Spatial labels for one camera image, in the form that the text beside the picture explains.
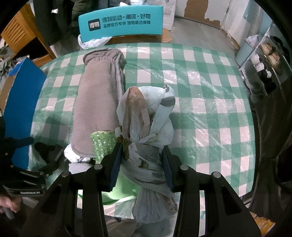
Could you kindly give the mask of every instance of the wooden cabinet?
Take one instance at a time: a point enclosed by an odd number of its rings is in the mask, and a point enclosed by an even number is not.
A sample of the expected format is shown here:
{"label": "wooden cabinet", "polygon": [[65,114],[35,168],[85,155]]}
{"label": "wooden cabinet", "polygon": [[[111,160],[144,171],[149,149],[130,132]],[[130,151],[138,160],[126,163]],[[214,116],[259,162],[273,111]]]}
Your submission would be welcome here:
{"label": "wooden cabinet", "polygon": [[55,55],[44,43],[41,33],[38,31],[35,18],[31,11],[30,5],[26,4],[20,11],[12,18],[6,28],[1,34],[2,38],[9,45],[14,52],[14,56],[20,52],[28,43],[36,39],[42,44],[47,51],[47,54],[34,61],[40,67],[45,63],[55,59]]}

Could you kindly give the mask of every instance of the green sequined fabric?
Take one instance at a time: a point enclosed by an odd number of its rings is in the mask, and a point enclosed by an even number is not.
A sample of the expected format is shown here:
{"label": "green sequined fabric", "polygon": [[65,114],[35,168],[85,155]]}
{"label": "green sequined fabric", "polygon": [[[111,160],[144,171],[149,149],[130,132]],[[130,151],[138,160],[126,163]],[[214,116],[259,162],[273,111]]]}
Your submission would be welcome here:
{"label": "green sequined fabric", "polygon": [[98,131],[91,134],[93,140],[93,150],[95,154],[94,160],[97,164],[101,162],[103,157],[107,154],[111,154],[114,150],[114,146],[117,143],[115,132]]}

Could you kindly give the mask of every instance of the silver screw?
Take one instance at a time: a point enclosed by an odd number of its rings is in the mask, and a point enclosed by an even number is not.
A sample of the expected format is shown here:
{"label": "silver screw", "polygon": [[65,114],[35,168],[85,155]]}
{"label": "silver screw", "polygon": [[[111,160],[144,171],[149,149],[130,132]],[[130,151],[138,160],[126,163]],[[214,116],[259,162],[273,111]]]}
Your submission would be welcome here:
{"label": "silver screw", "polygon": [[214,173],[213,173],[213,176],[214,176],[215,178],[220,178],[220,177],[221,177],[221,174],[220,174],[219,172],[214,172]]}
{"label": "silver screw", "polygon": [[94,166],[94,169],[96,170],[101,170],[102,169],[102,164],[97,164]]}
{"label": "silver screw", "polygon": [[69,171],[63,171],[61,175],[62,177],[67,177],[69,175]]}
{"label": "silver screw", "polygon": [[188,170],[188,169],[189,169],[189,167],[188,167],[187,165],[181,165],[180,168],[181,168],[182,170]]}

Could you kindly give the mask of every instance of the concrete floor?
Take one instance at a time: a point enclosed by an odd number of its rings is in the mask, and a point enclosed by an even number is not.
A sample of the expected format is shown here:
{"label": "concrete floor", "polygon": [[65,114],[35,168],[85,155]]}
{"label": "concrete floor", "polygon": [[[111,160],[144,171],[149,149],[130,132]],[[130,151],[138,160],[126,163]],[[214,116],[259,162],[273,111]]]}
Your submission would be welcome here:
{"label": "concrete floor", "polygon": [[171,43],[220,51],[235,58],[235,47],[221,30],[190,20],[174,18],[173,29],[170,32]]}

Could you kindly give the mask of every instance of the plastic tablecloth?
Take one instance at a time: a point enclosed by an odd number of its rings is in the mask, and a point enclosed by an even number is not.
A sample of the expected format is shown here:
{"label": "plastic tablecloth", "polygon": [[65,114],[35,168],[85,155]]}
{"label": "plastic tablecloth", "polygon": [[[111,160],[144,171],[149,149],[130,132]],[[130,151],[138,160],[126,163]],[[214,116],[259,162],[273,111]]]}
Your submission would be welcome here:
{"label": "plastic tablecloth", "polygon": [[[255,168],[254,127],[248,98],[233,60],[226,54],[168,43],[110,45],[126,58],[125,89],[170,85],[176,103],[170,119],[174,138],[169,146],[198,172],[219,171],[239,196],[252,188]],[[82,50],[42,67],[48,71],[32,123],[36,142],[66,146],[73,126],[74,101],[84,72]],[[44,165],[30,148],[29,169]],[[60,168],[49,178],[52,182]],[[131,218],[134,199],[105,206],[105,213]],[[201,193],[201,218],[204,218]]]}

